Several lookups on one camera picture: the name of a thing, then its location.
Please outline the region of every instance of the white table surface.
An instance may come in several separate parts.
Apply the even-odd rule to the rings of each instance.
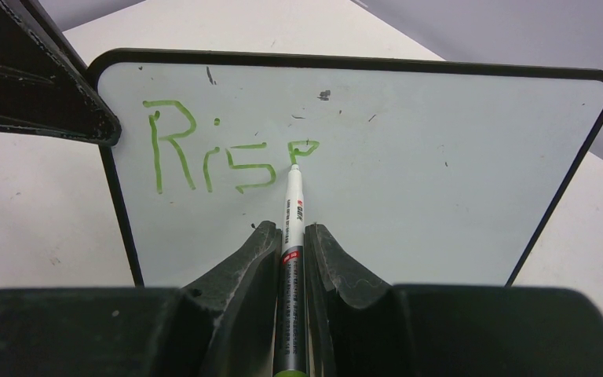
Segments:
[[[441,60],[350,0],[147,0],[65,32],[88,64],[118,47]],[[97,147],[0,134],[0,287],[131,285]],[[588,154],[515,284],[603,312],[603,161]]]

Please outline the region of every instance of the whiteboard marker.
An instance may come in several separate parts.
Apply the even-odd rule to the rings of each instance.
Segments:
[[[299,165],[287,174],[279,297],[276,307],[274,377],[308,375],[304,279],[304,194]]]

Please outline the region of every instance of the black whiteboard frame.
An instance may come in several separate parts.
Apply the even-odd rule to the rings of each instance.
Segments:
[[[98,80],[105,69],[117,63],[164,63],[164,64],[209,64],[237,65],[258,67],[285,68],[330,68],[352,69],[361,71],[404,71],[423,73],[442,73],[453,75],[506,76],[526,77],[537,79],[574,79],[603,82],[603,71],[597,69],[579,68],[546,68],[498,64],[467,64],[450,63],[445,61],[380,59],[365,57],[324,57],[309,55],[283,55],[264,53],[225,53],[207,51],[184,51],[163,49],[113,49],[101,54],[89,66],[87,78],[90,85],[97,91]],[[593,144],[603,125],[603,109],[588,133],[588,137],[579,149],[568,173],[556,191],[554,198],[546,209],[537,228],[528,241],[523,254],[506,282],[506,287],[512,285],[521,271],[521,267],[530,254],[535,242],[542,234],[551,214],[561,200],[563,193],[579,168],[583,157]],[[126,204],[123,201],[119,177],[117,176],[114,157],[110,147],[100,147],[100,157],[103,161],[105,174],[108,179],[112,201],[114,202],[119,228],[121,230],[126,255],[137,286],[144,286],[144,279],[137,259],[137,250],[130,229]]]

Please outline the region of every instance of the whiteboard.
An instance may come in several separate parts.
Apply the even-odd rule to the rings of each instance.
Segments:
[[[280,225],[293,162],[307,221],[384,280],[504,285],[603,122],[603,71],[117,50],[90,72],[149,286]]]

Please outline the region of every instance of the gray wall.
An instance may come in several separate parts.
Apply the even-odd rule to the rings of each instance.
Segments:
[[[143,0],[38,0],[59,29],[66,31]]]
[[[447,60],[603,69],[603,0],[362,2]]]

